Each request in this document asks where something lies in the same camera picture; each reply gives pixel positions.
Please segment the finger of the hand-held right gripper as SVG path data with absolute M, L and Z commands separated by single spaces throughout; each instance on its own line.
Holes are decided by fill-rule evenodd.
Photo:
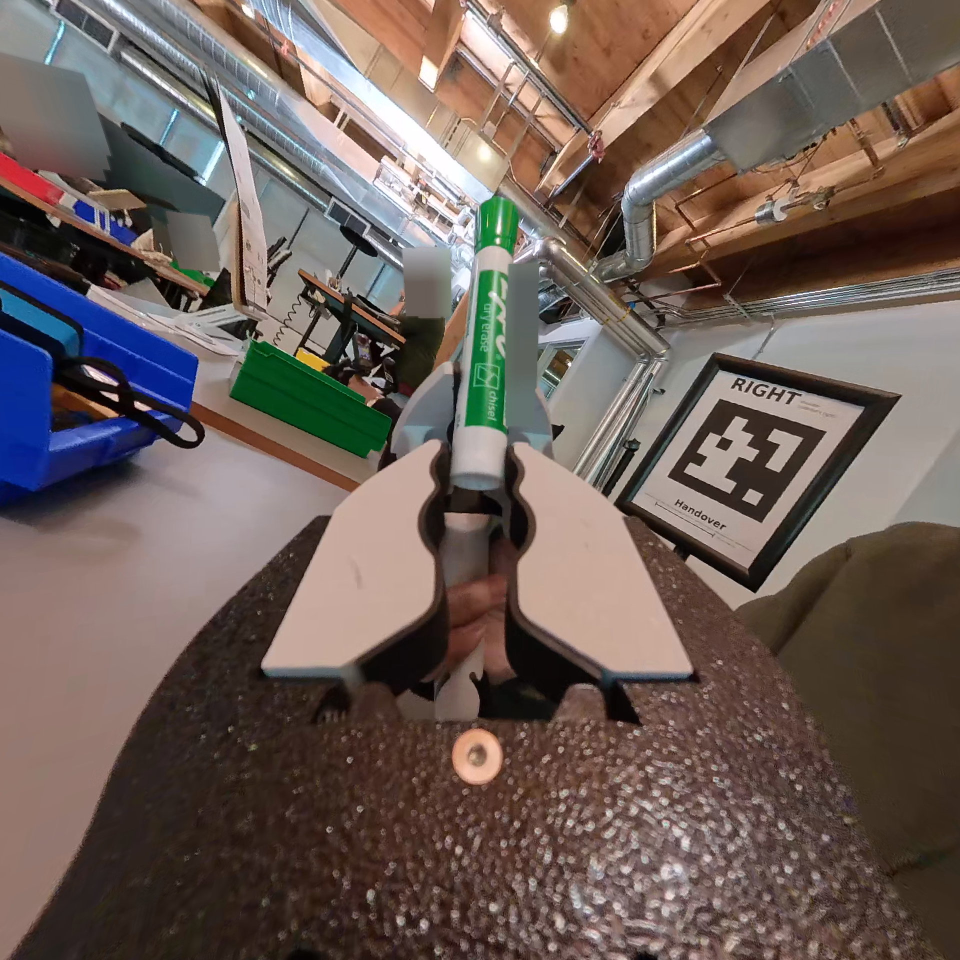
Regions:
M 444 362 L 435 368 L 408 399 L 391 436 L 391 454 L 400 459 L 431 440 L 451 445 L 460 366 Z
M 554 459 L 554 430 L 538 386 L 509 389 L 509 445 L 525 443 Z

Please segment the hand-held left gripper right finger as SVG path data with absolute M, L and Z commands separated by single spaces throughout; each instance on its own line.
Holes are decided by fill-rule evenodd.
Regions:
M 601 493 L 527 442 L 507 457 L 506 653 L 540 694 L 686 682 L 694 666 L 633 541 Z

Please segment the green dry erase marker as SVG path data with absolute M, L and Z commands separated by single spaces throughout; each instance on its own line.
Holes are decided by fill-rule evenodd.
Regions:
M 451 484 L 475 493 L 497 490 L 508 444 L 507 300 L 520 215 L 510 199 L 479 207 L 451 441 Z

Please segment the person's right hand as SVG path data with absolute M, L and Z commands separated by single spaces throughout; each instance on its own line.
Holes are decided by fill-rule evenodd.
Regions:
M 443 668 L 453 671 L 477 650 L 484 655 L 484 673 L 495 685 L 516 676 L 506 651 L 509 580 L 515 572 L 517 548 L 507 537 L 489 547 L 489 573 L 447 589 L 450 617 Z

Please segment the silver vertical pipe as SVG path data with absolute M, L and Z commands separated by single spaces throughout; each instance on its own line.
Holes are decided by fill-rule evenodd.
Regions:
M 559 237 L 531 240 L 523 247 L 518 260 L 536 262 L 546 279 L 554 282 L 575 306 L 633 355 L 633 368 L 573 467 L 575 475 L 601 490 L 613 470 L 616 451 L 628 438 L 654 380 L 666 363 L 669 344 L 607 285 L 593 277 Z

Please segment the green plastic bin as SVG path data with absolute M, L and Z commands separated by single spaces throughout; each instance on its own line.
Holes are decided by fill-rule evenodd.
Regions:
M 229 396 L 361 458 L 384 448 L 393 425 L 363 395 L 269 342 L 248 343 Z

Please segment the wooden top standing desk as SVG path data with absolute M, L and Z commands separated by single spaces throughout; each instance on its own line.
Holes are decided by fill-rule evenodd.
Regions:
M 369 373 L 405 345 L 399 321 L 368 304 L 362 296 L 342 292 L 306 270 L 298 270 L 297 274 L 302 283 L 299 299 L 309 307 L 310 320 L 296 353 L 306 351 L 328 366 L 352 360 L 361 371 Z M 325 316 L 335 320 L 337 328 L 323 352 L 318 353 L 309 343 Z

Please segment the black framed tag sign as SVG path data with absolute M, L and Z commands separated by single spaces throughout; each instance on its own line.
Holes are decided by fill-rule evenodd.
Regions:
M 616 507 L 754 594 L 900 399 L 715 352 Z

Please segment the white tablet stand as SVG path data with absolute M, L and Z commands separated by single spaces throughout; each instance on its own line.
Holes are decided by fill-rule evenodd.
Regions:
M 208 307 L 195 313 L 178 313 L 168 320 L 174 333 L 210 354 L 236 357 L 256 339 L 258 322 L 232 305 Z

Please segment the printed instruction sheet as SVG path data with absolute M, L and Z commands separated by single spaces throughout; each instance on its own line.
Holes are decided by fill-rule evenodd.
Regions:
M 248 141 L 219 81 L 205 71 L 201 72 L 201 78 L 217 120 L 233 175 L 235 193 L 238 193 L 242 211 L 245 247 L 244 286 L 247 302 L 247 308 L 244 310 L 251 316 L 264 316 L 269 306 L 268 245 Z

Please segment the long wooden workbench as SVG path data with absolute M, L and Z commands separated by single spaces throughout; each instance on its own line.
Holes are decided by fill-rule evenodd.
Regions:
M 102 232 L 102 230 L 92 222 L 76 216 L 72 211 L 34 196 L 4 176 L 1 177 L 1 187 L 11 196 L 17 197 L 20 201 L 29 204 L 32 208 L 43 212 L 48 218 L 53 218 L 61 224 L 69 225 L 75 231 L 79 231 L 81 234 L 98 241 L 102 245 L 110 246 L 122 255 L 140 262 L 143 266 L 149 268 L 158 278 L 165 282 L 175 284 L 186 291 L 192 298 L 203 299 L 208 295 L 209 291 L 204 284 L 193 280 L 168 265 L 156 260 L 151 260 L 143 251 L 119 242 L 113 235 Z

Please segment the light blue case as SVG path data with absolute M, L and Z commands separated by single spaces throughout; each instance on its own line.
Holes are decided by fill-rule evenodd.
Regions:
M 1 293 L 2 330 L 41 347 L 54 357 L 79 357 L 85 331 L 73 318 L 6 288 Z

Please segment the red plastic bin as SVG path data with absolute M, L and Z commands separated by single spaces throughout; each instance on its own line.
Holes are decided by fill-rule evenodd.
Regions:
M 21 166 L 4 152 L 1 153 L 1 181 L 5 188 L 14 188 L 51 207 L 58 207 L 65 197 L 62 187 Z

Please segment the silver round elbow duct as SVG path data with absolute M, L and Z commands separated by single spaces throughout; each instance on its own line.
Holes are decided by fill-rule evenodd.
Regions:
M 557 283 L 579 283 L 585 278 L 609 284 L 643 271 L 657 248 L 658 199 L 724 160 L 721 148 L 703 128 L 696 129 L 639 166 L 627 181 L 621 198 L 625 247 L 586 268 L 566 246 L 547 237 L 526 248 L 520 262 L 551 265 Z

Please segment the silver insulated duct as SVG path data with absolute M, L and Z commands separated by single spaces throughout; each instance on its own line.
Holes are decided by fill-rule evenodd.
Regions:
M 279 66 L 250 51 L 193 2 L 80 2 L 123 39 L 202 93 L 215 80 L 246 128 L 266 141 L 301 174 L 327 192 L 370 214 L 381 229 L 402 234 L 407 212 L 402 195 L 378 185 L 382 161 L 337 126 L 300 92 Z M 271 54 L 287 54 L 301 82 L 330 94 L 346 120 L 372 137 L 384 153 L 414 163 L 428 190 L 455 207 L 476 207 L 491 198 L 487 186 L 455 159 L 408 112 L 393 102 L 326 39 L 294 2 L 248 2 L 240 12 Z

